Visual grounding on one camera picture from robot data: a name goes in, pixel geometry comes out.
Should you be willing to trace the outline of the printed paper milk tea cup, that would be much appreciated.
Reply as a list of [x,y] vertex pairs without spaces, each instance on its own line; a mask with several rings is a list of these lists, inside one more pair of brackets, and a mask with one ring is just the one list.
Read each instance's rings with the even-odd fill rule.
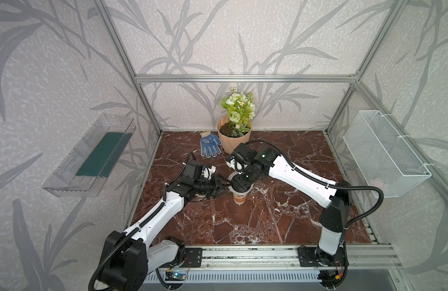
[[234,192],[234,193],[233,193],[233,199],[234,199],[234,202],[235,202],[237,205],[242,205],[242,204],[244,204],[245,201],[246,201],[246,197],[247,197],[247,195],[248,195],[248,192],[242,192],[242,193],[240,193],[240,192]]

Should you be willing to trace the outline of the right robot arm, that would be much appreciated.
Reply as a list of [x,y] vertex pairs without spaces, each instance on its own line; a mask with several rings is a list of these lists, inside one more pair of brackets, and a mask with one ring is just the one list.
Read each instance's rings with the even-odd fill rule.
[[[237,172],[231,179],[232,188],[239,193],[247,192],[256,180],[271,177],[311,197],[324,208],[320,216],[322,234],[314,253],[304,257],[314,259],[323,266],[333,265],[349,227],[378,210],[385,198],[383,191],[375,186],[352,186],[346,181],[336,183],[322,178],[293,163],[275,144],[262,139],[256,142],[265,143],[268,147],[252,150],[249,148],[252,141],[248,141],[239,144],[226,158],[227,165]],[[378,200],[369,210],[349,219],[351,192],[361,190],[376,192]]]

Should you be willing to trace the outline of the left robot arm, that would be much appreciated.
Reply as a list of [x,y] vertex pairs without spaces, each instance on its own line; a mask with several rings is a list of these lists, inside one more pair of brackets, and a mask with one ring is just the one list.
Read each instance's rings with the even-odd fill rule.
[[181,177],[165,185],[162,199],[146,215],[123,232],[113,231],[106,238],[88,290],[95,290],[95,282],[99,281],[108,291],[137,291],[152,271],[179,259],[181,243],[176,239],[156,245],[152,242],[197,194],[216,198],[225,193],[225,183],[221,175],[211,175],[199,179]]

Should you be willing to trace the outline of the blue dotted work glove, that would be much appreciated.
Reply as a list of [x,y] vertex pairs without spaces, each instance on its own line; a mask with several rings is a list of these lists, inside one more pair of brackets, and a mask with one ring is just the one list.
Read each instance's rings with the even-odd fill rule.
[[200,148],[202,157],[215,158],[221,154],[220,139],[210,131],[200,133]]

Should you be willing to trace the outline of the beige ribbed flower pot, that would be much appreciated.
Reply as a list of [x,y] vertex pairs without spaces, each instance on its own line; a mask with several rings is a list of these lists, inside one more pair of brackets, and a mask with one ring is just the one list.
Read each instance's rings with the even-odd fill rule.
[[217,133],[219,135],[219,139],[221,141],[221,146],[223,150],[226,153],[231,154],[240,143],[246,143],[250,140],[251,132],[248,132],[243,137],[238,138],[227,137],[226,135],[220,132],[220,129],[228,122],[229,117],[227,115],[223,116],[217,123]]

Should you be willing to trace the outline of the green white artificial flowers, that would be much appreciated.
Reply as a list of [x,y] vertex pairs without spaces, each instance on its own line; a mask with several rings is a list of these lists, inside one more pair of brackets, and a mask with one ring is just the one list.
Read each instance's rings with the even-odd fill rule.
[[251,120],[255,117],[253,94],[239,93],[236,87],[230,88],[230,91],[230,96],[221,101],[222,108],[227,110],[229,121],[220,132],[231,138],[244,137],[251,131]]

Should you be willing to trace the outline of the green circuit board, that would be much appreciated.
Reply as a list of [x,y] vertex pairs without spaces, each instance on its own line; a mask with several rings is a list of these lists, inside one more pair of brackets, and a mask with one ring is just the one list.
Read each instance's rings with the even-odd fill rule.
[[165,276],[167,281],[185,281],[187,278],[187,273],[177,270],[168,270],[166,271]]

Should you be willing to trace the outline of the green mat in shelf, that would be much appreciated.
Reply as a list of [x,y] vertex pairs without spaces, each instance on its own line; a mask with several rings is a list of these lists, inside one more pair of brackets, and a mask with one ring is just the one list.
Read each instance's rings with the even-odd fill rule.
[[76,176],[109,177],[132,135],[132,133],[107,132],[77,171]]

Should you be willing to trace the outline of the pink item in basket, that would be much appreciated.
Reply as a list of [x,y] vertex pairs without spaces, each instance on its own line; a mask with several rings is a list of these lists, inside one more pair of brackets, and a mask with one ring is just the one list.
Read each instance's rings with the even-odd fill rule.
[[383,180],[380,179],[380,178],[370,179],[370,180],[368,181],[368,183],[369,183],[370,186],[377,187],[377,188],[381,189],[381,191],[382,191],[384,194],[387,192],[387,184],[386,184],[385,181],[383,181]]

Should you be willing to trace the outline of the clear acrylic wall shelf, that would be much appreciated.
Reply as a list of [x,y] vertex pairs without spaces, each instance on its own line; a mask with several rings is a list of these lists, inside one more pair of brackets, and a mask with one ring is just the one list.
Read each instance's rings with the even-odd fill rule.
[[43,183],[42,188],[56,197],[95,198],[107,178],[77,177],[76,173],[107,132],[132,133],[136,130],[134,118],[101,114],[70,151],[68,156]]

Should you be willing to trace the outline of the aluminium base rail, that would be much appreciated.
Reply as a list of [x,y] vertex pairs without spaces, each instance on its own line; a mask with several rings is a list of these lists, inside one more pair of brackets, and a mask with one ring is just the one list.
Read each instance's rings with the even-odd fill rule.
[[[340,270],[345,267],[300,264],[298,245],[204,245],[202,263],[193,270]],[[349,244],[348,269],[402,269],[393,247],[387,244]]]

